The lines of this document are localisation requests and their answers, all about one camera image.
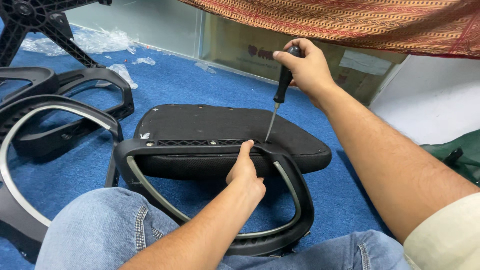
jeans seam stitching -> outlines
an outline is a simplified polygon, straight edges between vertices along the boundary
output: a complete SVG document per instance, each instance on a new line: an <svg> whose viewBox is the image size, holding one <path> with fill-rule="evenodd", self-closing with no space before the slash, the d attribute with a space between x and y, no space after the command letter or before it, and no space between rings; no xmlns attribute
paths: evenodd
<svg viewBox="0 0 480 270"><path fill-rule="evenodd" d="M368 258L367 246L365 243L359 244L361 253L361 266L363 270L370 270L370 259Z"/></svg>
<svg viewBox="0 0 480 270"><path fill-rule="evenodd" d="M164 235L161 233L159 230L152 228L153 236L155 237L156 240L159 240L162 238Z"/></svg>
<svg viewBox="0 0 480 270"><path fill-rule="evenodd" d="M147 207L142 206L138 211L137 218L135 219L135 240L137 245L137 252L140 252L144 248L146 248L144 219L147 211Z"/></svg>

green bag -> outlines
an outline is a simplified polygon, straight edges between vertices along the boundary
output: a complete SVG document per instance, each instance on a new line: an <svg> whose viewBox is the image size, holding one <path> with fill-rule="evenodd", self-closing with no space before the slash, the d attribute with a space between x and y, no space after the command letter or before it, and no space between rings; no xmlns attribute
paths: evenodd
<svg viewBox="0 0 480 270"><path fill-rule="evenodd" d="M480 187L480 129L448 143L420 147Z"/></svg>

forearm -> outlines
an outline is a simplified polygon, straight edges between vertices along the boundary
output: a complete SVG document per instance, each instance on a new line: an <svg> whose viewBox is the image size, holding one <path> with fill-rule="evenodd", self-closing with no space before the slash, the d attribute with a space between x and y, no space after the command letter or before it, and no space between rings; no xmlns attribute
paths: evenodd
<svg viewBox="0 0 480 270"><path fill-rule="evenodd" d="M402 243L421 222L479 188L343 90L318 97L365 190Z"/></svg>
<svg viewBox="0 0 480 270"><path fill-rule="evenodd" d="M191 221L164 236L122 269L215 269L263 194L232 181Z"/></svg>

screwdriver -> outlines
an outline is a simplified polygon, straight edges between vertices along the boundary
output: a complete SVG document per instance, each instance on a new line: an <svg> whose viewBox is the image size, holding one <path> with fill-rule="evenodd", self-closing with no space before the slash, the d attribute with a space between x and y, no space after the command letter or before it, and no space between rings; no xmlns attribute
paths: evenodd
<svg viewBox="0 0 480 270"><path fill-rule="evenodd" d="M293 56L300 57L301 50L298 46L292 46L288 48L287 52ZM275 101L275 109L273 111L272 120L270 121L270 126L268 127L267 137L265 138L265 142L267 142L268 137L270 136L270 132L272 131L273 121L275 120L276 110L280 108L280 104L285 102L285 92L287 91L288 85L293 79L292 71L288 69L286 66L282 65L280 69L280 79L278 80L278 89L273 97L273 101Z"/></svg>

chair seat cushion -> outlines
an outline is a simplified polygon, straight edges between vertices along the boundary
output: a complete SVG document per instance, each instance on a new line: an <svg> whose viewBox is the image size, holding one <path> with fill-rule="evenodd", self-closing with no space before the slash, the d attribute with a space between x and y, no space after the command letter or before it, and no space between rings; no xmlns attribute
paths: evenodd
<svg viewBox="0 0 480 270"><path fill-rule="evenodd" d="M219 145L238 140L263 142L272 112L260 109L210 105L164 104L150 109L139 121L134 138L148 138L164 145ZM332 158L330 148L294 123L275 117L269 141L283 147L302 173L325 168ZM135 161L148 176L177 180L225 178L237 159L231 155L142 155ZM259 177L279 175L266 157L252 153Z"/></svg>

